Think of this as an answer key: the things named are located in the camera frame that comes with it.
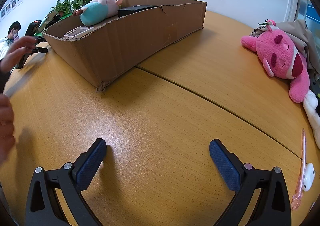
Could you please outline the person left hand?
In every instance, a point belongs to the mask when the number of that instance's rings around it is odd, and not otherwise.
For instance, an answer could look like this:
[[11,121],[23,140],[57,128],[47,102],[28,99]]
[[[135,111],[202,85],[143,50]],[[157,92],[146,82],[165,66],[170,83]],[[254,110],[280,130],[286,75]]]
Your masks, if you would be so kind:
[[16,40],[6,56],[1,60],[1,73],[10,72],[25,54],[30,54],[35,49],[36,38],[23,36]]

